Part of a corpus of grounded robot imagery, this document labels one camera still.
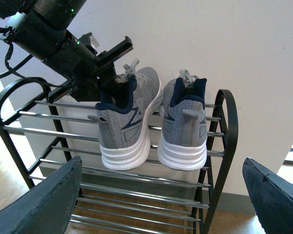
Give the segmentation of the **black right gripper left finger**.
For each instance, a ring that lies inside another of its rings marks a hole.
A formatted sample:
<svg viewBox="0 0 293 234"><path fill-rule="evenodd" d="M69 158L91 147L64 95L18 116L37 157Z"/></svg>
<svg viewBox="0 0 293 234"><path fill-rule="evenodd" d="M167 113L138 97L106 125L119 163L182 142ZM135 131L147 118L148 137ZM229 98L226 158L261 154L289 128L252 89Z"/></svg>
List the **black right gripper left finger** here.
<svg viewBox="0 0 293 234"><path fill-rule="evenodd" d="M76 156L0 211L0 234L63 234L80 190Z"/></svg>

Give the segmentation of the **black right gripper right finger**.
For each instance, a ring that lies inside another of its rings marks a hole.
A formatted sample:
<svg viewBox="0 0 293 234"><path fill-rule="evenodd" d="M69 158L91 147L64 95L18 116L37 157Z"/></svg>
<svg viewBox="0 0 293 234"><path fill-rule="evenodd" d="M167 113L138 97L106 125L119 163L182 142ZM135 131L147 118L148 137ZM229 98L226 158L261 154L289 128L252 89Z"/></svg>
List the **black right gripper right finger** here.
<svg viewBox="0 0 293 234"><path fill-rule="evenodd" d="M293 234L293 184L252 158L246 158L243 178L267 234Z"/></svg>

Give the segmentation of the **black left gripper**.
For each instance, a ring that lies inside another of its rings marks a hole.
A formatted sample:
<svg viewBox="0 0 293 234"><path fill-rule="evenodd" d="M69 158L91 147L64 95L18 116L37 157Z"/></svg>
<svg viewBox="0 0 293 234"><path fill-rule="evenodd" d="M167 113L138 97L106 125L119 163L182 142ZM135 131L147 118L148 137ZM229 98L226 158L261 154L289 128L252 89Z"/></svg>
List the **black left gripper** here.
<svg viewBox="0 0 293 234"><path fill-rule="evenodd" d="M63 43L59 51L47 59L47 66L67 79L61 88L48 94L47 100L54 102L66 94L76 101L98 101L100 88L118 91L114 62L132 50L132 41L125 37L123 41L109 51L97 53L98 42L87 33L77 39L72 34Z"/></svg>

